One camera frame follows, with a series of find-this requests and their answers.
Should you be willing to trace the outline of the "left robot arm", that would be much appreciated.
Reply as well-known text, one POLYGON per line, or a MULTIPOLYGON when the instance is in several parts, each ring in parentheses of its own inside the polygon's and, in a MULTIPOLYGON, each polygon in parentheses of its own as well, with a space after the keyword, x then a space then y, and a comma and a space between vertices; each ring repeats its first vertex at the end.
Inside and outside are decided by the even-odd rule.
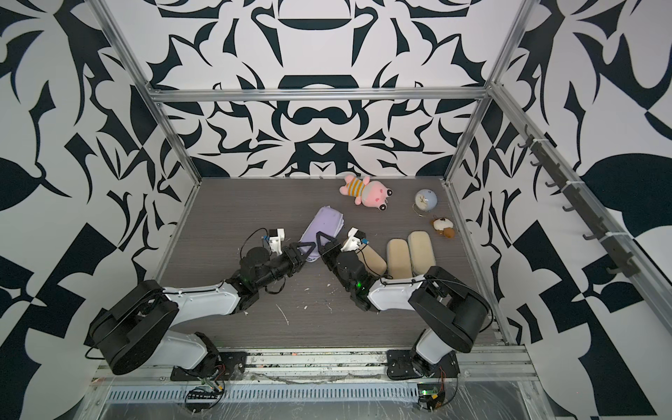
POLYGON ((225 366, 213 341, 203 332, 173 328, 247 311, 261 290, 298 273, 315 249, 315 243, 291 243, 275 256, 267 248, 252 248, 239 269, 217 285, 179 289, 143 281, 91 322, 89 338, 116 376, 143 366, 172 366, 187 376, 214 379, 225 366))

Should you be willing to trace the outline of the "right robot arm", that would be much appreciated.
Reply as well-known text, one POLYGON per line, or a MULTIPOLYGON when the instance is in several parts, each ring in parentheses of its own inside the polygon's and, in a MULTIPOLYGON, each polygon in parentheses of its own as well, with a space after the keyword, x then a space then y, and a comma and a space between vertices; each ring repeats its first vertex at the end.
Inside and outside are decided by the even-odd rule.
POLYGON ((415 312, 427 325, 411 360, 433 367, 451 352, 469 353, 492 314, 488 301, 450 272, 432 266, 414 278, 392 279, 368 271, 358 245, 316 234, 318 252, 355 305, 364 312, 415 312))

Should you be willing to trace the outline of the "pink plush toy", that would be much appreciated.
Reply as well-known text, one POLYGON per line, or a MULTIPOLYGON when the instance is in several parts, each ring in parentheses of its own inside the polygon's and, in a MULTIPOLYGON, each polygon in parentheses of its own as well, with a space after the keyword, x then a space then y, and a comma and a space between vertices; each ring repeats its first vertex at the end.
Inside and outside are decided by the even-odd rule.
POLYGON ((388 208, 388 198, 393 191, 378 180, 372 180, 369 176, 357 178, 355 175, 346 175, 345 185, 339 189, 344 196, 355 198, 355 205, 366 208, 377 208, 385 211, 388 208))

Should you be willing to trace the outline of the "blue alarm clock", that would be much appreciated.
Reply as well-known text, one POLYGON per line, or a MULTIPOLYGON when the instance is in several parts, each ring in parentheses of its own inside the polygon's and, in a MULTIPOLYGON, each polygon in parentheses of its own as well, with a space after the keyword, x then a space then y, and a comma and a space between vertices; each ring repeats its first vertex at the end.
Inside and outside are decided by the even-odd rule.
POLYGON ((415 195, 412 209, 420 217, 430 213, 439 203, 437 194, 431 189, 422 189, 415 195))

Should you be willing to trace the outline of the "brown white plush toy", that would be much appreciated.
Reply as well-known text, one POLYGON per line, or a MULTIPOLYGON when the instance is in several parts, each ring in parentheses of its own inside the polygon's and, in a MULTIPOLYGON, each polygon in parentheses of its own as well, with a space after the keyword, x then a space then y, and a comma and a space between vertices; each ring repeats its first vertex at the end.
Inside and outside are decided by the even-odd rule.
POLYGON ((456 236, 454 223, 445 217, 434 219, 432 227, 437 234, 445 238, 455 238, 456 236))

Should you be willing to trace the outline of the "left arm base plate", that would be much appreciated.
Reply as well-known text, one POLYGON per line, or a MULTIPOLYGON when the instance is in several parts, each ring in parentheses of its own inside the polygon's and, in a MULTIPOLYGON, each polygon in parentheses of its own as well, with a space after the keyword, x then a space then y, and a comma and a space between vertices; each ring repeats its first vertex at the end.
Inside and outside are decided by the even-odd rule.
POLYGON ((210 381, 238 381, 243 378, 248 357, 247 352, 220 352, 217 356, 207 355, 193 369, 174 367, 171 371, 171 382, 188 382, 201 379, 210 381))

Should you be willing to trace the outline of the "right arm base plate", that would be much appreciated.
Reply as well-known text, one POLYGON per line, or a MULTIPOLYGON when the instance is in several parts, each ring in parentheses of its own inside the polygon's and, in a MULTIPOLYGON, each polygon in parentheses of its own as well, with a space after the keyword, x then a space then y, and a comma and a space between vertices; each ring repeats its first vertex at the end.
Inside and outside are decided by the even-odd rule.
POLYGON ((387 371, 392 381, 407 381, 419 378, 457 378, 460 367, 455 351, 447 353, 438 363, 431 364, 412 350, 388 350, 387 371))

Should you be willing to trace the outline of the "wall hook rack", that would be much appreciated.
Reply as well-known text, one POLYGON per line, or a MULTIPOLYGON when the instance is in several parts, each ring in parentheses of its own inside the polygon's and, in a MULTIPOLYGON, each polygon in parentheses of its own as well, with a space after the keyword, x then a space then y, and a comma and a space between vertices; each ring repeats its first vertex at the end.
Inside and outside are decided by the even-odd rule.
POLYGON ((556 189, 565 196, 569 206, 563 206, 563 211, 576 213, 589 229, 589 234, 583 234, 584 240, 597 241, 612 259, 614 267, 607 268, 607 272, 623 274, 627 278, 640 274, 642 270, 635 262, 635 255, 625 245, 626 234, 602 215, 600 205, 589 192, 586 183, 579 180, 579 176, 567 166, 551 141, 536 138, 528 128, 528 125, 524 127, 525 140, 518 147, 529 149, 537 159, 531 163, 532 166, 542 167, 549 174, 551 182, 546 182, 546 187, 556 189))

